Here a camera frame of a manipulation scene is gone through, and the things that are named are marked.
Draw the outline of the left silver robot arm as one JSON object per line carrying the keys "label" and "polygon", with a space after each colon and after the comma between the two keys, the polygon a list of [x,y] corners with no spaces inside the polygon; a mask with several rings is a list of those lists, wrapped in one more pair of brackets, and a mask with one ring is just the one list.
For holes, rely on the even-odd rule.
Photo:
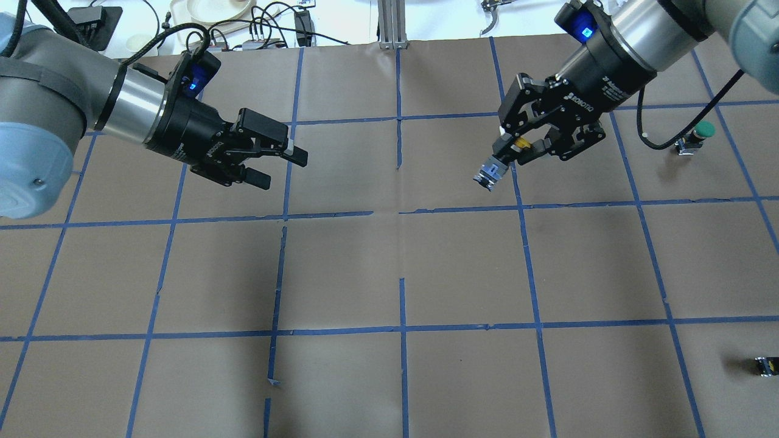
{"label": "left silver robot arm", "polygon": [[134,59],[117,61],[2,14],[2,216],[39,216],[55,205],[88,130],[141,144],[222,186],[267,190],[269,175],[245,161],[279,157],[300,167],[308,153],[282,122],[242,108],[236,121],[198,100],[220,60],[184,52],[169,77]]}

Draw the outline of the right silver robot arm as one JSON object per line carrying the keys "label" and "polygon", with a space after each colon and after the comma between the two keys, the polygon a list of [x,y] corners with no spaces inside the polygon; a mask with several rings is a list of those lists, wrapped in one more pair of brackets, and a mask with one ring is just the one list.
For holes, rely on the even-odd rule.
{"label": "right silver robot arm", "polygon": [[492,158],[570,160],[604,138],[602,114],[714,33],[740,70],[775,94],[777,9],[776,1],[629,1],[611,16],[598,1],[565,2],[554,22],[579,48],[551,77],[514,78],[498,109],[503,132]]}

